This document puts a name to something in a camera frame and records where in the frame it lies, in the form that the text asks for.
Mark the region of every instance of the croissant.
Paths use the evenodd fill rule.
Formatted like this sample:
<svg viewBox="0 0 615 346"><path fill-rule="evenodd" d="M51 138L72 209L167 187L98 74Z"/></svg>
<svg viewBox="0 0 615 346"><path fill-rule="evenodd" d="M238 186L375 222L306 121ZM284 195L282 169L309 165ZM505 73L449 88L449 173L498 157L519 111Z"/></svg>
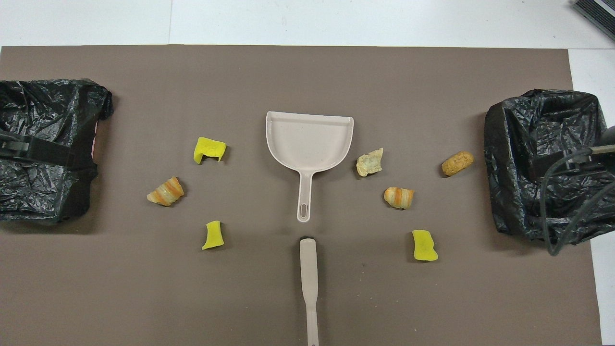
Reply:
<svg viewBox="0 0 615 346"><path fill-rule="evenodd" d="M412 204L415 191L407 188L389 187L384 191L384 200L392 207L408 209Z"/></svg>
<svg viewBox="0 0 615 346"><path fill-rule="evenodd" d="M176 177L172 177L149 193L148 201L168 207L183 195L184 189L181 188L180 182Z"/></svg>

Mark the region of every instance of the white table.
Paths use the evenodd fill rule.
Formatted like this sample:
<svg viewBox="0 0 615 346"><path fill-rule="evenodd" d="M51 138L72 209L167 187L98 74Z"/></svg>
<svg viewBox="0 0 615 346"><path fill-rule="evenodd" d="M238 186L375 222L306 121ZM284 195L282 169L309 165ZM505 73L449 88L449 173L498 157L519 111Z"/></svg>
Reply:
<svg viewBox="0 0 615 346"><path fill-rule="evenodd" d="M575 90L615 125L615 42L567 0L2 0L0 46L273 44L568 49ZM615 232L591 240L615 344Z"/></svg>

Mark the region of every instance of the trash bag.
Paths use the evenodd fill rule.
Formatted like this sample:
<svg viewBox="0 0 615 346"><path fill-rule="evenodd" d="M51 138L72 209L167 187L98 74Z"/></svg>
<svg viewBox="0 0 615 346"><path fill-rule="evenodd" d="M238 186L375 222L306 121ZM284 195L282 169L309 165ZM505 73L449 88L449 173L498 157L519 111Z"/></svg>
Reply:
<svg viewBox="0 0 615 346"><path fill-rule="evenodd" d="M70 166L0 156L0 220L57 223L87 212L99 119L113 113L111 93L88 79L0 81L0 130L70 148Z"/></svg>
<svg viewBox="0 0 615 346"><path fill-rule="evenodd" d="M530 177L531 163L543 155L594 146L605 130L598 99L585 92L535 89L493 105L485 118L484 145L498 232L560 241L584 202L615 177L604 169L553 175L546 194L550 239L544 239L541 181ZM615 194L608 193L565 241L578 244L614 229Z"/></svg>

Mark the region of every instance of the brush handle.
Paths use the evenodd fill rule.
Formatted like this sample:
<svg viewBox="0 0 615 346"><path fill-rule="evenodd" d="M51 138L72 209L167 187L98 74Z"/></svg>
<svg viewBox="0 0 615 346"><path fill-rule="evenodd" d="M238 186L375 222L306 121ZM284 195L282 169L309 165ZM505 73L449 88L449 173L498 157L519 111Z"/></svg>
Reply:
<svg viewBox="0 0 615 346"><path fill-rule="evenodd" d="M312 201L312 176L313 172L300 172L299 179L299 203L297 204L297 220L309 221L310 203Z"/></svg>
<svg viewBox="0 0 615 346"><path fill-rule="evenodd" d="M316 308L306 308L307 311L307 346L318 346L318 318Z"/></svg>
<svg viewBox="0 0 615 346"><path fill-rule="evenodd" d="M301 257L301 290L306 302L307 346L318 346L318 319L316 300L318 299L318 266L316 262L316 241L311 238L299 242Z"/></svg>

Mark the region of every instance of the yellow sponge piece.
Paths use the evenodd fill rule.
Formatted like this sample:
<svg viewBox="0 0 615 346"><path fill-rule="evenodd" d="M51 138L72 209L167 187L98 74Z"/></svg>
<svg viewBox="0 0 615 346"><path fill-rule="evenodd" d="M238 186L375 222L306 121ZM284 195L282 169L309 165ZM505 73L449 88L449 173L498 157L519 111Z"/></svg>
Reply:
<svg viewBox="0 0 615 346"><path fill-rule="evenodd" d="M194 147L194 162L200 164L203 160L203 155L209 156L211 158L218 158L218 161L224 155L224 151L226 150L226 143L218 142L217 140L199 137L199 140L196 143L196 147Z"/></svg>
<svg viewBox="0 0 615 346"><path fill-rule="evenodd" d="M222 239L222 232L220 230L220 221L211 221L207 224L207 241L203 245L203 250L210 249L224 245L224 239Z"/></svg>
<svg viewBox="0 0 615 346"><path fill-rule="evenodd" d="M415 239L415 259L437 260L438 254L434 250L434 240L429 231L413 230L412 237Z"/></svg>

